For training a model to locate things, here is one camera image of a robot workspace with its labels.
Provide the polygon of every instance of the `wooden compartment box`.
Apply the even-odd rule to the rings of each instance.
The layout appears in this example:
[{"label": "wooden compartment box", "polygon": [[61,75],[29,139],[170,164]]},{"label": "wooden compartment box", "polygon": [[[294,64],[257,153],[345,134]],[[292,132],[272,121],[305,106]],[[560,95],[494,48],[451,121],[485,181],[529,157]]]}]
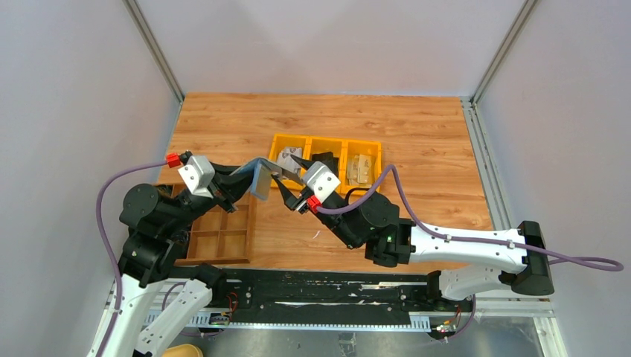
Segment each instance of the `wooden compartment box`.
[{"label": "wooden compartment box", "polygon": [[[186,188],[183,184],[165,185],[175,197]],[[190,228],[186,258],[176,266],[249,263],[252,256],[256,198],[247,193],[236,203],[237,211],[225,212],[221,207],[199,217]]]}]

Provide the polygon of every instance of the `gray wall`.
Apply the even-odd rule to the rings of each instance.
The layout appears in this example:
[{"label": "gray wall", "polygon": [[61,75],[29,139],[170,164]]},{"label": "gray wall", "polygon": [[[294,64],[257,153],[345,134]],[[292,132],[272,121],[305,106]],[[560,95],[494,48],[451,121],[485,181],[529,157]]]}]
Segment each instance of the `gray wall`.
[{"label": "gray wall", "polygon": [[[630,266],[628,1],[545,0],[481,103],[514,222]],[[570,356],[628,356],[631,274],[553,267]]]},{"label": "gray wall", "polygon": [[[0,348],[81,356],[112,284],[95,198],[163,156],[177,106],[122,1],[0,5]],[[104,205],[117,254],[127,188]]]},{"label": "gray wall", "polygon": [[469,95],[523,0],[140,0],[185,91]]}]

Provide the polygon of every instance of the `yellow plastic bin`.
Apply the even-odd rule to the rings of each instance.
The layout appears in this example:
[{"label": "yellow plastic bin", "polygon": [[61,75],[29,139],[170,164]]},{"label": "yellow plastic bin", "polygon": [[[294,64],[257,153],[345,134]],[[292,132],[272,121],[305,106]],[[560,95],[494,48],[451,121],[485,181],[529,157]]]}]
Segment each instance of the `yellow plastic bin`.
[{"label": "yellow plastic bin", "polygon": [[[358,184],[351,185],[347,182],[346,167],[348,160],[351,160],[355,155],[363,154],[369,155],[373,158],[372,162],[372,177],[371,181],[381,175],[381,143],[379,141],[365,141],[365,140],[350,140],[350,139],[338,139],[338,138],[323,138],[319,136],[306,136],[306,135],[288,135],[288,134],[275,134],[272,141],[272,148],[269,151],[269,160],[276,162],[278,154],[285,147],[301,147],[302,158],[311,160],[312,154],[320,154],[323,152],[331,151],[333,156],[339,158],[339,181],[342,184],[339,185],[337,192],[345,195],[350,189],[354,187],[368,188],[370,184]],[[304,175],[305,170],[301,170],[301,176]],[[291,190],[301,190],[302,186],[296,184],[290,180],[283,180],[283,184]],[[272,187],[278,188],[276,182],[272,182]],[[363,195],[364,191],[353,191],[353,195]]]},{"label": "yellow plastic bin", "polygon": [[[339,181],[344,182],[344,180],[346,179],[346,157],[344,155],[344,152],[346,150],[346,141],[334,138],[321,138],[318,136],[313,136],[310,138],[310,140],[311,151],[309,153],[309,160],[311,160],[311,155],[322,154],[323,152],[332,152],[333,157],[339,159],[337,168]],[[336,191],[337,193],[342,192],[341,184],[337,187]]]},{"label": "yellow plastic bin", "polygon": [[[303,135],[285,135],[285,134],[274,134],[274,140],[272,141],[272,149],[269,151],[268,159],[270,161],[276,162],[278,158],[278,154],[283,151],[285,147],[301,147],[302,148],[302,158],[309,159],[309,149],[311,147],[311,139],[308,136]],[[300,176],[304,175],[304,169],[301,170]],[[283,180],[282,181],[287,188],[290,190],[302,190],[302,186],[295,183],[291,180]],[[278,185],[275,181],[272,181],[272,187],[278,188]]]},{"label": "yellow plastic bin", "polygon": [[[343,155],[345,157],[345,168],[346,168],[346,163],[352,160],[355,155],[359,155],[359,154],[372,156],[373,162],[372,162],[371,181],[375,182],[375,180],[377,180],[377,177],[379,177],[379,175],[381,175],[381,172],[382,172],[381,171],[382,170],[381,168],[381,143],[379,141],[347,140],[346,152],[345,152],[345,155]],[[357,185],[348,184],[348,181],[346,180],[346,175],[344,179],[340,177],[340,181],[342,181],[341,193],[343,194],[346,194],[350,189],[355,188],[355,187],[369,188],[371,186],[371,184],[357,184]],[[353,191],[352,194],[361,196],[364,193],[365,191],[363,190],[355,190]]]}]

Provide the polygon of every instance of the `wooden table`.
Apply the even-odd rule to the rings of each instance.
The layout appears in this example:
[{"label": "wooden table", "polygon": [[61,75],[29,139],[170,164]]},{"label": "wooden table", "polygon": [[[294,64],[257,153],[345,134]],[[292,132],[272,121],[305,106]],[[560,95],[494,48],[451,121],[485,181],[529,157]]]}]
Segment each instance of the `wooden table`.
[{"label": "wooden table", "polygon": [[[266,157],[277,132],[381,141],[383,164],[397,166],[417,216],[433,225],[492,228],[456,97],[190,93],[169,152],[189,149],[218,164],[241,165]],[[180,181],[176,170],[165,169],[159,178]],[[376,266],[364,258],[364,248],[347,249],[313,215],[287,210],[277,193],[257,205],[252,261],[241,266],[401,273],[462,266]],[[392,177],[381,193],[409,217]]]}]

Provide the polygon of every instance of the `red cap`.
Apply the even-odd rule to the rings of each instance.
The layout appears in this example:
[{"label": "red cap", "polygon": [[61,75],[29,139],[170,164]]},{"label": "red cap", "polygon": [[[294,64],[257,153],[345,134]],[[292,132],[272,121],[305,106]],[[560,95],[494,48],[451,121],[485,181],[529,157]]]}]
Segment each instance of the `red cap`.
[{"label": "red cap", "polygon": [[178,167],[181,162],[179,160],[179,155],[177,155],[176,153],[172,152],[171,154],[167,155],[167,164],[169,165],[169,168],[174,168],[174,167]]},{"label": "red cap", "polygon": [[316,214],[318,213],[318,207],[322,206],[322,202],[314,195],[307,199],[307,206],[313,214]]}]

